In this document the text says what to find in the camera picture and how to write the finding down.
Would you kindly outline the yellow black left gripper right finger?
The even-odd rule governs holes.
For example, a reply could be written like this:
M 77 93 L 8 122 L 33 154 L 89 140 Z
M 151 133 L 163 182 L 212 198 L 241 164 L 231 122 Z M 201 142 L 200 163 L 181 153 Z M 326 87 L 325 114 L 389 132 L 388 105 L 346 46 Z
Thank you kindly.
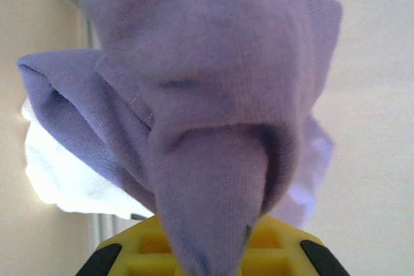
M 319 238 L 263 216 L 250 236 L 241 275 L 349 276 L 349 272 Z

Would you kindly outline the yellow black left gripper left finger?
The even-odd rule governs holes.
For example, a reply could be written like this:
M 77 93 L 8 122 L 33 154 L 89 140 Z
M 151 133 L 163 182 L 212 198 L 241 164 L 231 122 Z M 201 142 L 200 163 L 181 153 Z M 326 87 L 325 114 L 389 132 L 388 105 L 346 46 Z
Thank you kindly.
M 181 268 L 171 251 L 157 217 L 101 242 L 77 276 L 180 275 Z

